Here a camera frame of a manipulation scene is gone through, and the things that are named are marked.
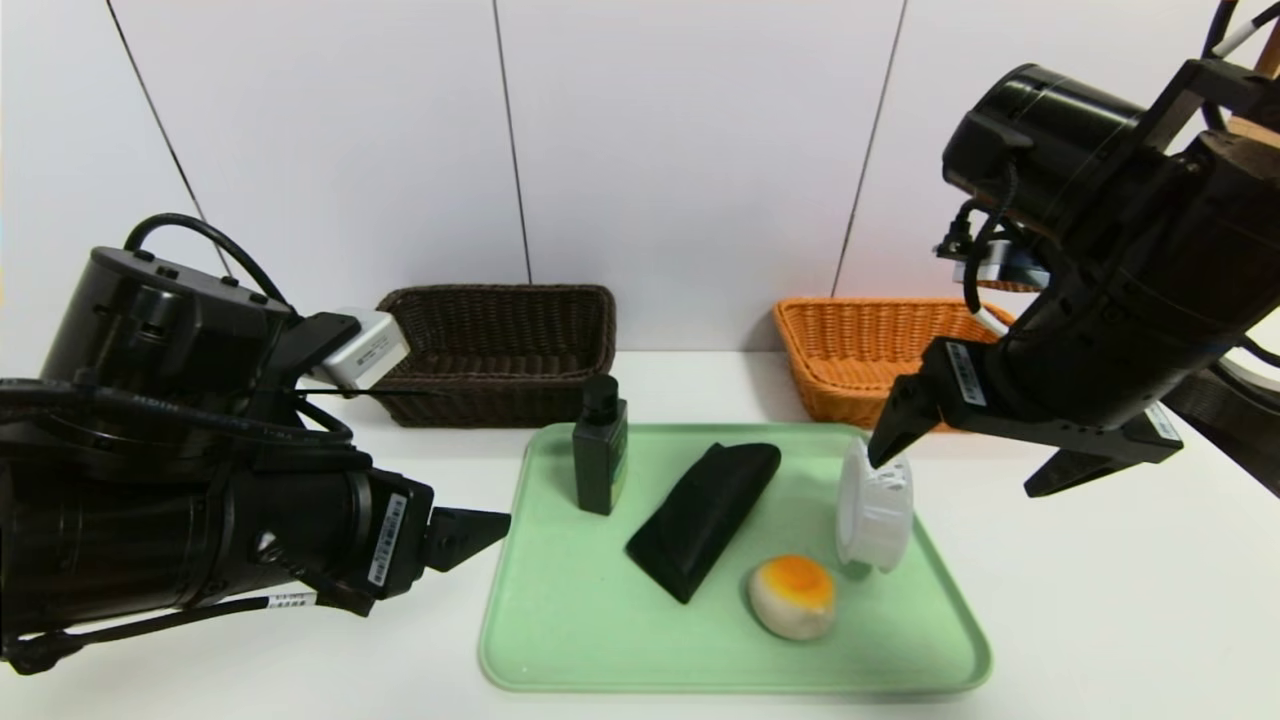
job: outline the white table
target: white table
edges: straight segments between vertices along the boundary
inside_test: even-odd
[[[632,420],[805,420],[781,355],[621,354]],[[326,402],[383,468],[445,505],[508,509],[530,432],[403,430],[371,400]],[[367,620],[301,609],[91,647],[54,671],[0,671],[13,719],[1280,717],[1280,501],[1175,419],[1187,450],[1064,495],[1021,482],[1048,448],[932,436],[911,448],[918,509],[991,641],[968,694],[511,694],[476,644],[492,548],[428,574]]]
[[[1276,310],[1254,325],[1249,331],[1249,337],[1265,350],[1280,352],[1280,310]],[[1245,379],[1262,387],[1280,391],[1280,368],[1272,368],[1248,351],[1239,348],[1228,352],[1226,359],[1234,363],[1238,370],[1243,370],[1242,375]]]

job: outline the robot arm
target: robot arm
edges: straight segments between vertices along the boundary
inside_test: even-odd
[[[1061,448],[1030,496],[1181,447],[1156,402],[1280,304],[1280,150],[1210,129],[1166,155],[1204,105],[1280,131],[1280,85],[1217,59],[1185,63],[1146,110],[1023,65],[965,115],[943,178],[988,222],[968,238],[957,218],[937,252],[965,259],[970,309],[979,282],[1048,283],[997,342],[929,345],[893,386],[873,465],[943,420]]]
[[[214,240],[264,292],[142,250],[163,224]],[[366,616],[425,568],[500,539],[508,515],[435,506],[296,392],[366,337],[380,340],[347,314],[300,316],[195,218],[157,215],[124,249],[93,250],[41,377],[0,380],[0,659],[40,673],[88,644],[246,610]],[[293,580],[314,592],[228,600]],[[177,611],[65,632],[161,609]]]

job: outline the green tray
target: green tray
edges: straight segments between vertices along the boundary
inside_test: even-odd
[[[608,518],[577,509],[572,425],[530,442],[480,637],[508,691],[951,693],[980,685],[991,650],[919,518],[892,574],[841,568],[835,500],[847,425],[631,425],[627,479]],[[782,466],[689,605],[627,557],[627,539],[712,445],[769,442]],[[760,561],[806,553],[836,578],[837,620],[796,643],[745,600]]]

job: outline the white label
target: white label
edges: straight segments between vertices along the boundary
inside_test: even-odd
[[[266,596],[268,610],[271,610],[273,607],[306,607],[315,603],[316,593],[314,592],[293,592],[288,594]]]
[[[978,372],[973,368],[969,348],[959,342],[948,342],[947,355],[951,357],[951,370],[956,374],[956,384],[960,386],[960,396],[969,405],[986,407],[987,396],[982,393],[982,383],[978,382]]]
[[[396,552],[396,538],[399,537],[401,520],[404,519],[404,507],[408,500],[403,495],[393,495],[387,503],[387,518],[383,519],[383,529],[378,533],[378,547],[374,548],[374,561],[369,566],[369,582],[378,587],[387,583],[387,570],[392,565],[392,553]]]
[[[877,470],[872,475],[872,484],[893,492],[900,492],[906,489],[906,484],[910,482],[911,470],[906,466],[906,461],[895,460],[888,468]]]
[[[387,337],[387,333],[378,336],[376,340],[369,343],[369,350],[356,357],[356,366],[364,368],[366,364],[378,360],[392,348],[392,338]]]
[[[1169,421],[1169,415],[1165,415],[1165,411],[1160,407],[1158,402],[1147,407],[1147,419],[1151,420],[1152,425],[1155,425],[1156,433],[1160,437],[1174,442],[1180,442],[1183,439],[1178,437],[1178,430],[1174,429],[1174,424]]]

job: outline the wicker basket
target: wicker basket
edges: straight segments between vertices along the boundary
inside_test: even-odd
[[[378,309],[399,322],[410,356],[375,397],[408,428],[575,420],[582,382],[613,365],[616,310],[600,286],[412,287]]]
[[[1009,313],[987,309],[1012,322]],[[778,302],[773,319],[809,416],[868,429],[893,379],[920,369],[920,354],[934,337],[996,341],[957,300],[795,299]]]

